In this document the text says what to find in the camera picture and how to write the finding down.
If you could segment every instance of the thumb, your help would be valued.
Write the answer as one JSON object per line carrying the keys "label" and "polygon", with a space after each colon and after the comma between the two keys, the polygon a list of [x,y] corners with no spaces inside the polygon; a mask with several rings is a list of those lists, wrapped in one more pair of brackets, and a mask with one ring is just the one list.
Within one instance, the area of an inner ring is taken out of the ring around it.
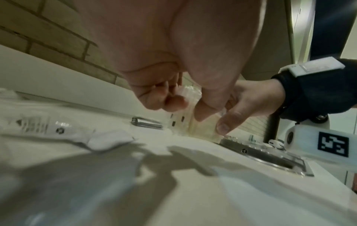
{"label": "thumb", "polygon": [[194,118],[201,122],[221,111],[229,99],[233,86],[229,85],[229,87],[215,90],[202,88],[202,98],[194,108]]}
{"label": "thumb", "polygon": [[253,114],[253,106],[245,101],[238,102],[222,118],[219,119],[216,131],[220,135],[226,135],[240,126]]}

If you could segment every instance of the hand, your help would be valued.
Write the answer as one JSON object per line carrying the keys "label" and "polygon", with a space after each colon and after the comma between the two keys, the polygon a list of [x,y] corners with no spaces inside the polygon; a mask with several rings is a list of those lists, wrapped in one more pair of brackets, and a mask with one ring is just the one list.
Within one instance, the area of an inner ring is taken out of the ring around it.
{"label": "hand", "polygon": [[75,0],[96,43],[148,109],[177,111],[188,71],[195,118],[223,109],[257,41],[266,0]]}
{"label": "hand", "polygon": [[276,79],[237,81],[225,106],[228,112],[218,121],[216,130],[226,135],[251,116],[276,112],[284,100],[285,90]]}

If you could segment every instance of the human hand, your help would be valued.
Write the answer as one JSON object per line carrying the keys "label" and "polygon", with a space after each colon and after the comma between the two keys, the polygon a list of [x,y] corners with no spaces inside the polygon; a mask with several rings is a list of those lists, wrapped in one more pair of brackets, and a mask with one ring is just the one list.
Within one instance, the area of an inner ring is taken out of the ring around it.
{"label": "human hand", "polygon": [[202,86],[194,116],[220,111],[251,54],[265,0],[75,0],[96,43],[148,109],[177,111],[188,71]]}
{"label": "human hand", "polygon": [[217,133],[226,135],[251,116],[270,115],[284,100],[285,90],[277,79],[239,80],[226,103],[227,113],[217,123]]}

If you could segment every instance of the brick wall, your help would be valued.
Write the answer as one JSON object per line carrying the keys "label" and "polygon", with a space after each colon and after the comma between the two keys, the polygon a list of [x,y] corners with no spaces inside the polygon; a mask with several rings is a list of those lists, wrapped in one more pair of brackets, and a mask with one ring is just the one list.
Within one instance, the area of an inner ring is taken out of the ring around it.
{"label": "brick wall", "polygon": [[[130,89],[102,57],[72,0],[0,0],[0,44]],[[183,83],[196,85],[188,73]],[[265,137],[268,117],[250,118],[239,128]]]}

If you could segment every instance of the white tag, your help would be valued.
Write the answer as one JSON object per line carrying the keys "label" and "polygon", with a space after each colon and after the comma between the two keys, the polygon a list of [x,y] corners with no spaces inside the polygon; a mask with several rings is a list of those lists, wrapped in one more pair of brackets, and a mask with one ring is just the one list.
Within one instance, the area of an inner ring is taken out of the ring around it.
{"label": "white tag", "polygon": [[336,69],[344,69],[345,65],[333,57],[326,57],[318,60],[308,61],[302,64],[294,64],[283,68],[288,69],[293,76],[303,76],[307,74],[315,74],[323,71],[332,71]]}

